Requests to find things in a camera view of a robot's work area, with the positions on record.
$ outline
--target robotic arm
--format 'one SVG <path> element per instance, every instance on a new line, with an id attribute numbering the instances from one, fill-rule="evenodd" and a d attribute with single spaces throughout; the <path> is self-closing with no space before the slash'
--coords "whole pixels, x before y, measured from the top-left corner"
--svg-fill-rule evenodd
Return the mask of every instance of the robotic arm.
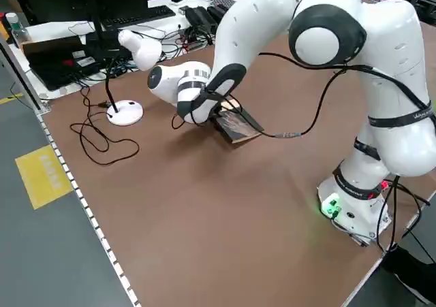
<path id="1" fill-rule="evenodd" d="M 369 244 L 390 223 L 383 179 L 389 173 L 420 176 L 436 166 L 436 118 L 426 87 L 422 33 L 408 2 L 238 0 L 219 25 L 212 72 L 199 62 L 157 66 L 149 88 L 175 105 L 186 122 L 203 123 L 220 103 L 216 97 L 230 94 L 259 52 L 286 31 L 293 57 L 307 67 L 354 60 L 375 70 L 360 74 L 369 112 L 354 149 L 318 188 L 322 212 L 359 243 Z"/>

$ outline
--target brown table surface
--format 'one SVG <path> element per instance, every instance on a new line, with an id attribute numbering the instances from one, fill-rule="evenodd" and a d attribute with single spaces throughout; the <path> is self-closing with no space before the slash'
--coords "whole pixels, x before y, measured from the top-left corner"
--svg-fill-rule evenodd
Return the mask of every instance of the brown table surface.
<path id="1" fill-rule="evenodd" d="M 435 32 L 423 27 L 429 87 L 436 92 Z M 266 51 L 289 54 L 287 38 Z M 188 60 L 212 65 L 213 48 L 166 65 Z M 268 131 L 302 131 L 331 75 L 260 56 L 235 95 Z M 375 245 L 360 248 L 332 227 L 316 193 L 352 149 L 365 118 L 356 74 L 335 82 L 307 136 L 262 137 L 239 147 L 209 126 L 173 130 L 174 108 L 149 92 L 146 78 L 146 72 L 136 72 L 110 81 L 116 99 L 144 106 L 139 123 L 115 127 L 103 116 L 97 121 L 110 137 L 139 143 L 132 159 L 101 167 L 84 155 L 69 130 L 84 119 L 79 93 L 54 101 L 44 116 L 141 304 L 340 306 L 381 256 Z M 105 100 L 104 85 L 93 86 L 89 97 L 93 103 Z M 133 149 L 121 143 L 104 155 L 91 153 L 109 161 Z M 435 180 L 431 174 L 403 183 L 428 197 Z M 415 211 L 413 200 L 401 196 L 400 230 Z"/>

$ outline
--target keyboard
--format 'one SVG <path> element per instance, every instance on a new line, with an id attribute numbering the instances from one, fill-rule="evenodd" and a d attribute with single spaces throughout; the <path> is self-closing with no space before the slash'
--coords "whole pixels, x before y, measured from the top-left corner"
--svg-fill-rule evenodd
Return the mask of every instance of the keyboard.
<path id="1" fill-rule="evenodd" d="M 234 0 L 213 0 L 211 3 L 212 6 L 221 5 L 225 8 L 225 10 L 230 9 L 233 4 L 235 4 Z"/>
<path id="2" fill-rule="evenodd" d="M 118 29 L 122 27 L 137 25 L 138 23 L 154 21 L 175 16 L 176 14 L 166 5 L 149 7 L 140 16 L 130 16 L 125 18 L 109 18 L 102 20 L 106 30 Z"/>

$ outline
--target book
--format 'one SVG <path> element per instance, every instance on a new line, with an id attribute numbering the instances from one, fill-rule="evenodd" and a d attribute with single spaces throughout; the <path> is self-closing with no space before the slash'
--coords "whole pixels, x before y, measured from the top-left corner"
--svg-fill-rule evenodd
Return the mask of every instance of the book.
<path id="1" fill-rule="evenodd" d="M 261 131 L 263 131 L 264 128 L 262 128 L 245 109 L 241 109 L 236 100 L 233 99 L 230 102 L 233 106 L 226 101 L 221 103 L 220 111 L 218 111 L 217 115 L 212 117 L 211 121 L 215 128 L 220 131 L 223 137 L 231 144 L 237 144 L 259 136 L 260 132 L 254 129 L 252 125 Z"/>

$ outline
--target yellow floor marking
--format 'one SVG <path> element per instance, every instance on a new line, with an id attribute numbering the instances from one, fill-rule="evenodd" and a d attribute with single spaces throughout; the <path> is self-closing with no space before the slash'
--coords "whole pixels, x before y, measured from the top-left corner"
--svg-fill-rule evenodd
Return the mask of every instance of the yellow floor marking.
<path id="1" fill-rule="evenodd" d="M 18 93 L 18 94 L 15 94 L 15 96 L 17 96 L 17 97 L 22 97 L 23 94 L 22 94 L 22 93 Z M 14 96 L 9 96 L 9 97 L 5 97 L 5 98 L 0 98 L 0 105 L 1 105 L 1 104 L 4 104 L 4 103 L 7 103 L 7 102 L 9 102 L 9 101 L 13 101 L 14 99 L 16 99 Z"/>
<path id="2" fill-rule="evenodd" d="M 15 162 L 34 209 L 73 190 L 50 145 L 23 155 Z"/>

